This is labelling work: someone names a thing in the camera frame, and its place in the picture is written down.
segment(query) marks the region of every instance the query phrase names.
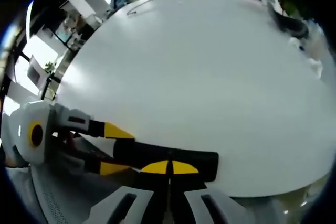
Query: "chair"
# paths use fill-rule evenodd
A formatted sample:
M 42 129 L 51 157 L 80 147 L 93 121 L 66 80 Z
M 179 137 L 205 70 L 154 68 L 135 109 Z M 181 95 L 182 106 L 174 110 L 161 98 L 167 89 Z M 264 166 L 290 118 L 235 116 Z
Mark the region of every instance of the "chair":
M 308 38 L 309 29 L 305 23 L 298 19 L 286 17 L 276 12 L 271 2 L 267 3 L 267 8 L 271 17 L 281 31 L 288 32 L 292 37 L 297 39 Z

